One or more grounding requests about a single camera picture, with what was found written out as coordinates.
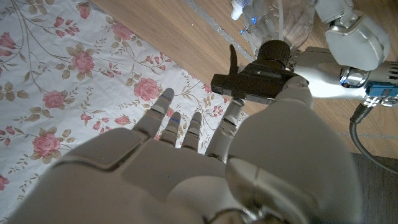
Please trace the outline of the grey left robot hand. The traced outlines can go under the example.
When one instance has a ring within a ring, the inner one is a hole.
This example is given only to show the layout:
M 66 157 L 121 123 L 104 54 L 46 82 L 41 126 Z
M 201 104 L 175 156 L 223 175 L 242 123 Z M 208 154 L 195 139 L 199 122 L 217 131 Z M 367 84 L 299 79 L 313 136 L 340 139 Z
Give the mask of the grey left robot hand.
M 327 48 L 308 47 L 294 72 L 309 82 L 315 98 L 361 100 L 368 107 L 397 106 L 397 64 L 387 61 L 387 32 L 352 1 L 315 1 Z

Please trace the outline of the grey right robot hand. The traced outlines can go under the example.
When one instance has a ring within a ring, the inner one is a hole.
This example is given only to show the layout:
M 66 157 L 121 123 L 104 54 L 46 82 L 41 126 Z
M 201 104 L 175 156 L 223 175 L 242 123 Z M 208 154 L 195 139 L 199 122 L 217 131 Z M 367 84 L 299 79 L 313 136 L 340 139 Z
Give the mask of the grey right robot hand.
M 49 168 L 10 223 L 360 223 L 361 187 L 344 142 L 291 78 L 245 119 L 226 158 L 198 153 L 194 119 L 181 148 L 176 123 L 155 133 L 171 89 L 132 128 L 76 147 Z

